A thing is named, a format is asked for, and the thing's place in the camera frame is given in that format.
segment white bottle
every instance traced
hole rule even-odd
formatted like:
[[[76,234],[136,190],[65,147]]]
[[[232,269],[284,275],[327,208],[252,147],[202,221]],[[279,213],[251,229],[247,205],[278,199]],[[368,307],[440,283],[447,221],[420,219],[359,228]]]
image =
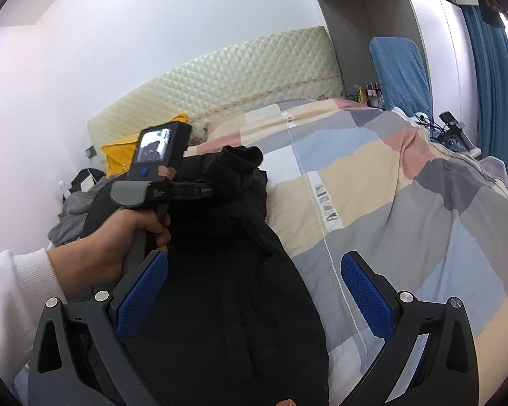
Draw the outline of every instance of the white bottle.
[[[66,188],[66,185],[64,184],[63,180],[60,180],[58,182],[58,189],[60,189],[60,192],[62,192],[62,195],[65,199],[67,199],[70,196],[70,192],[68,191],[68,188]]]

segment yellow bag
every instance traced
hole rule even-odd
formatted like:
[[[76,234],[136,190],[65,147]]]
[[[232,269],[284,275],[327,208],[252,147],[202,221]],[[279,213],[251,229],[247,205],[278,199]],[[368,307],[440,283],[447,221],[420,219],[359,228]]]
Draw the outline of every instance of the yellow bag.
[[[188,123],[188,115],[180,113],[171,120]],[[124,174],[130,169],[131,161],[134,158],[135,148],[139,140],[139,134],[123,137],[108,145],[102,146],[102,151],[107,158],[107,176]]]

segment white sleeve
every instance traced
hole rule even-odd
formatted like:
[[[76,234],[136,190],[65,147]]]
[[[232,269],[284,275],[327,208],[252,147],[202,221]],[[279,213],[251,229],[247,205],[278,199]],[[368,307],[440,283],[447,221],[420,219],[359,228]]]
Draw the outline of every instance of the white sleeve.
[[[45,302],[66,298],[44,249],[0,253],[0,377],[7,384],[30,359]]]

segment hand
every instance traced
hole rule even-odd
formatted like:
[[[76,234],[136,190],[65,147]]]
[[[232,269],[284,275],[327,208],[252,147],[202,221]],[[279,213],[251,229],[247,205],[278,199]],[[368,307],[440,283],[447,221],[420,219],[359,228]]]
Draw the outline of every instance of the hand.
[[[167,253],[169,223],[169,214],[158,221],[152,210],[119,209],[90,236],[47,252],[66,298],[117,279],[137,229],[155,233],[158,250]]]

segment bottle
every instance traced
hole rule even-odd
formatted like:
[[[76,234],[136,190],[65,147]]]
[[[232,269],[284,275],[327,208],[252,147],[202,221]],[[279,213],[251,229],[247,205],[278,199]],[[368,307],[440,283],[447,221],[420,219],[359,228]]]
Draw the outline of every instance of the bottle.
[[[361,102],[362,104],[367,103],[367,96],[365,96],[363,88],[361,88],[361,87],[359,87],[358,99],[359,99],[359,102]]]
[[[355,95],[353,96],[353,100],[356,102],[361,102],[359,100],[359,85],[358,84],[354,85],[354,90],[355,90]]]
[[[376,83],[376,91],[377,91],[377,102],[379,105],[379,108],[384,108],[384,97],[382,96],[382,89],[378,85],[378,82]]]
[[[58,189],[60,189],[60,192],[62,192],[62,196],[64,197],[63,201],[70,196],[70,192],[68,191],[68,188],[66,188],[63,180],[58,182]]]
[[[372,97],[371,97],[371,85],[369,83],[365,84],[365,95],[367,96],[367,106],[372,106]]]
[[[377,93],[374,91],[374,83],[369,84],[369,90],[367,91],[369,97],[369,107],[376,108],[377,106]]]

